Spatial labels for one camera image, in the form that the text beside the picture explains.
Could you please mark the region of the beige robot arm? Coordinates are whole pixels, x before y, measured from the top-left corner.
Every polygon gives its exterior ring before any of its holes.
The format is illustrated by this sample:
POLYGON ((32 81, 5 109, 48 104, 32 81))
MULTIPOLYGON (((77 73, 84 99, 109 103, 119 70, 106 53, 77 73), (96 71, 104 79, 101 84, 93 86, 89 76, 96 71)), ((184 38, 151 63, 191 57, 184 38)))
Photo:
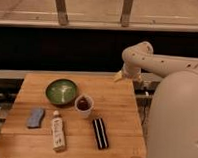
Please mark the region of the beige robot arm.
POLYGON ((115 80, 161 77, 148 118, 146 158, 198 158, 198 58, 157 55, 147 41, 125 48, 115 80))

